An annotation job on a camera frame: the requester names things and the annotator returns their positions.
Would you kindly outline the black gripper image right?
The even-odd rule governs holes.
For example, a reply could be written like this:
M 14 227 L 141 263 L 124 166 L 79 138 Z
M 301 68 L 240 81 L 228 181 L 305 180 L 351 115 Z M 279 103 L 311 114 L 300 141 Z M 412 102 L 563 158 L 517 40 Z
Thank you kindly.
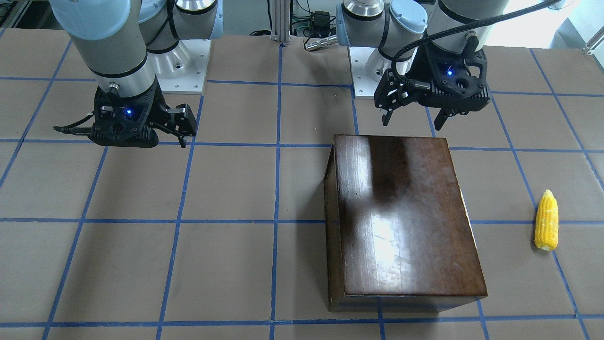
M 417 102 L 440 108 L 434 119 L 440 131 L 450 116 L 480 111 L 490 103 L 486 84 L 487 60 L 476 43 L 467 43 L 460 54 L 444 51 L 435 43 L 415 48 L 405 76 L 386 69 L 375 90 L 375 107 L 382 110 L 382 125 L 390 123 L 393 112 Z

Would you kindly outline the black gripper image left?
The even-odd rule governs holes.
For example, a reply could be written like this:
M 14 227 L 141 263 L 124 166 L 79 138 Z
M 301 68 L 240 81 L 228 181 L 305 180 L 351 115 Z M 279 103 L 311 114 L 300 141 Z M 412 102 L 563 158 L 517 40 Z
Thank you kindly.
M 144 93 L 114 103 L 97 88 L 93 97 L 94 123 L 89 139 L 101 146 L 153 148 L 158 145 L 157 130 L 177 137 L 181 148 L 186 138 L 195 137 L 198 123 L 189 105 L 170 108 L 159 82 L 154 80 Z

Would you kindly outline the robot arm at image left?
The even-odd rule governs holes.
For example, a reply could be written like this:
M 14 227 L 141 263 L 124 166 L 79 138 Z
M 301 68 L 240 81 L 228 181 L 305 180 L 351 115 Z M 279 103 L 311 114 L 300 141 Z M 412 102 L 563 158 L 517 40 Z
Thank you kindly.
M 168 106 L 160 79 L 191 66 L 185 40 L 214 40 L 224 32 L 220 0 L 52 0 L 52 12 L 73 39 L 97 81 L 93 110 L 55 126 L 101 146 L 154 148 L 157 131 L 182 148 L 198 129 L 189 105 Z M 344 0 L 336 9 L 335 35 L 305 45 L 313 51 L 337 43 L 376 48 L 379 60 L 410 64 L 414 52 L 395 54 L 422 37 L 427 11 L 413 0 Z

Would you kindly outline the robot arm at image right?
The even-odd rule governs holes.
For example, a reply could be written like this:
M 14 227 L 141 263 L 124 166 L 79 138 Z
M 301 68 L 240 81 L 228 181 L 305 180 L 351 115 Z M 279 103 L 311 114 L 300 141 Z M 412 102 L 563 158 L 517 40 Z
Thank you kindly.
M 349 48 L 356 95 L 372 99 L 384 126 L 416 102 L 448 118 L 490 103 L 483 46 L 506 0 L 344 0 L 336 7 L 339 45 Z

